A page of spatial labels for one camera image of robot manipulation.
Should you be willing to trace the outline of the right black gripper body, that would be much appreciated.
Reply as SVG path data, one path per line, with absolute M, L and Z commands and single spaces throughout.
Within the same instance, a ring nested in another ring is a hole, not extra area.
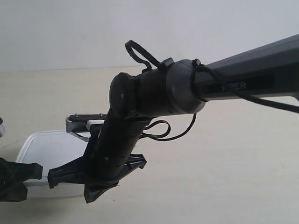
M 137 168 L 144 168 L 144 156 L 131 152 L 146 125 L 146 118 L 119 119 L 108 112 L 95 145 L 84 154 L 89 165 L 84 189 L 86 203 L 94 202 L 116 187 L 119 180 Z

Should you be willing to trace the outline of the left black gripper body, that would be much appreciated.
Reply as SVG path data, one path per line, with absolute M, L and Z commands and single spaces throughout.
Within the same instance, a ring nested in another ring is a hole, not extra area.
M 27 199 L 28 189 L 23 184 L 20 163 L 0 159 L 0 201 L 22 202 Z

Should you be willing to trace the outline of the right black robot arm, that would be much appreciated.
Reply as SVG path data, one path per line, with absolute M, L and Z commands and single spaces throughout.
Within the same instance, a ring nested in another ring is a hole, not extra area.
M 283 111 L 298 113 L 294 105 L 271 101 L 272 97 L 299 96 L 299 37 L 252 49 L 220 61 L 155 59 L 135 41 L 126 51 L 145 65 L 141 74 L 121 72 L 109 89 L 107 114 L 71 115 L 66 131 L 75 136 L 89 132 L 82 156 L 48 172 L 50 188 L 60 183 L 84 185 L 87 203 L 118 185 L 119 181 L 143 168 L 146 160 L 132 151 L 143 138 L 165 141 L 164 135 L 148 135 L 153 119 L 162 116 L 196 116 L 213 100 L 241 98 Z

